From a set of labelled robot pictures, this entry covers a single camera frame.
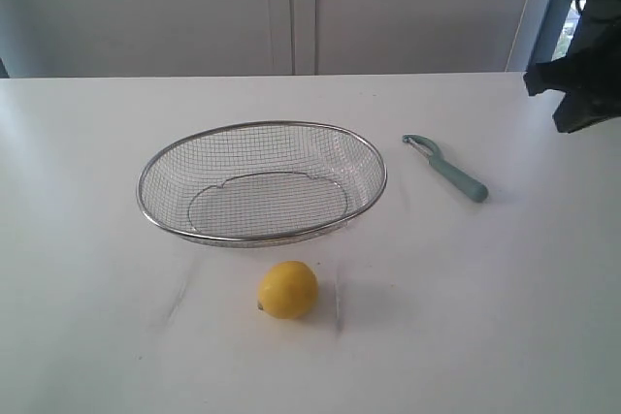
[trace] vegetable peeler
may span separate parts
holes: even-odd
[[[431,165],[436,172],[444,176],[470,199],[476,203],[482,203],[487,199],[489,194],[487,187],[480,181],[477,181],[457,167],[446,162],[436,143],[418,135],[404,135],[403,142],[411,145],[414,149],[423,154],[429,161],[429,165]]]

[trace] wire mesh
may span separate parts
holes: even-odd
[[[292,242],[340,226],[381,195],[386,169],[359,136],[328,125],[258,122],[171,144],[138,187],[156,225],[208,244]]]

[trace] wire mesh basket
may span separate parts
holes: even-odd
[[[313,238],[371,207],[386,186],[372,144],[336,126],[262,121],[157,153],[138,183],[143,214],[185,239],[252,247]]]

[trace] cabinet door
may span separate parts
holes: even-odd
[[[316,0],[316,71],[502,71],[524,3],[525,0]]]
[[[0,53],[12,76],[287,75],[292,70],[289,0],[1,1],[12,16],[11,22],[0,22],[0,28],[11,25],[0,30]]]

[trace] yellow lemon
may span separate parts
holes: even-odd
[[[259,285],[259,309],[278,319],[296,319],[317,301],[317,277],[306,264],[287,261],[273,266]]]

